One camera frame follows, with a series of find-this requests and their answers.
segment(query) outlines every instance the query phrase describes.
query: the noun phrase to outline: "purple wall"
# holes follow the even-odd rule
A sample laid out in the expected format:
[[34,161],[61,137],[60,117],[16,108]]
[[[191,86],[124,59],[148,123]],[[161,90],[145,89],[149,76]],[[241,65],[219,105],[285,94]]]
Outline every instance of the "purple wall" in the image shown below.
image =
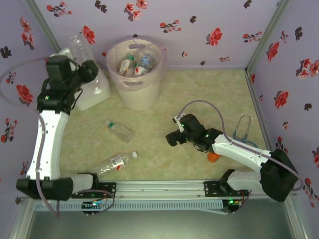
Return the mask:
[[[53,53],[22,0],[1,1],[0,22],[1,74],[19,62]],[[46,77],[43,60],[12,71],[11,77],[7,75],[0,86],[12,101],[23,104],[25,108],[35,108],[36,97]],[[23,196],[15,189],[15,183],[18,178],[25,177],[32,159],[37,119],[27,110],[4,100],[0,100],[0,112],[0,235],[5,239],[17,213],[19,197]]]
[[35,2],[61,48],[68,45],[72,35],[88,26],[90,33],[86,28],[86,35],[91,36],[92,50],[103,68],[106,68],[103,52],[135,34],[163,44],[169,67],[212,68],[247,66],[279,0]]
[[318,9],[317,0],[293,1],[251,72],[272,141],[305,178],[299,195],[313,238],[319,214]]

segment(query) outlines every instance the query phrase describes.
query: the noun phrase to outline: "white robotic arm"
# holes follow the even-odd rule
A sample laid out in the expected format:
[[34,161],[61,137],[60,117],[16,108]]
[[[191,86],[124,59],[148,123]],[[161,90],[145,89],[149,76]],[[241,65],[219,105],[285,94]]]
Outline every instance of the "white robotic arm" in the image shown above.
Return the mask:
[[[298,180],[291,173],[296,170],[289,158],[279,149],[274,152],[261,150],[225,136],[220,130],[205,129],[192,114],[181,113],[180,117],[175,116],[173,121],[178,124],[179,129],[166,136],[171,146],[176,146],[177,142],[191,142],[199,151],[227,156],[254,170],[228,170],[220,179],[220,185],[223,184],[222,191],[254,190],[265,192],[272,199],[283,202]],[[269,157],[291,170],[274,163]]]

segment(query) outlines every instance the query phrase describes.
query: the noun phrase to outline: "orange ball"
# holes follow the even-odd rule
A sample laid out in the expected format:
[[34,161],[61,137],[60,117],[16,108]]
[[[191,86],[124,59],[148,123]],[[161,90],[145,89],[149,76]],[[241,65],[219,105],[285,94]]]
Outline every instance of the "orange ball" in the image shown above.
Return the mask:
[[209,154],[207,155],[208,161],[209,161],[209,162],[212,162],[212,163],[217,162],[217,160],[219,159],[219,157],[220,157],[220,155],[217,154],[217,153],[209,153]]

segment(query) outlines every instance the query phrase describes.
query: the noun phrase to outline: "white plastic bin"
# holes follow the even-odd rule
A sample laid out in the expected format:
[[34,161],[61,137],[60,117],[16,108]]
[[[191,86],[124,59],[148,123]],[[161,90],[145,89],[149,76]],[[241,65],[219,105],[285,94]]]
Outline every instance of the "white plastic bin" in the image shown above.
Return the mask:
[[[138,55],[147,49],[154,56],[152,70],[139,77],[126,78],[119,74],[121,62],[127,53]],[[124,104],[133,110],[144,111],[153,107],[159,99],[160,81],[166,73],[165,49],[146,39],[133,38],[115,44],[107,54],[106,63],[113,82]]]

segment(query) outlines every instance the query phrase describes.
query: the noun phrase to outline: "bottle label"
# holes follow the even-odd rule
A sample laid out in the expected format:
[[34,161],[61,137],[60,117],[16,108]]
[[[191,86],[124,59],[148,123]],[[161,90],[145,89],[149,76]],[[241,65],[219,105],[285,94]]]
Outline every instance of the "bottle label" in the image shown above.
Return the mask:
[[120,155],[116,156],[115,158],[111,158],[110,160],[115,171],[119,171],[125,167],[124,161]]
[[130,65],[129,60],[122,61],[120,71],[119,71],[121,76],[126,76],[126,74],[128,72],[129,65]]
[[137,66],[135,67],[135,72],[134,75],[135,76],[143,76],[145,74],[147,74],[149,71],[141,66]]

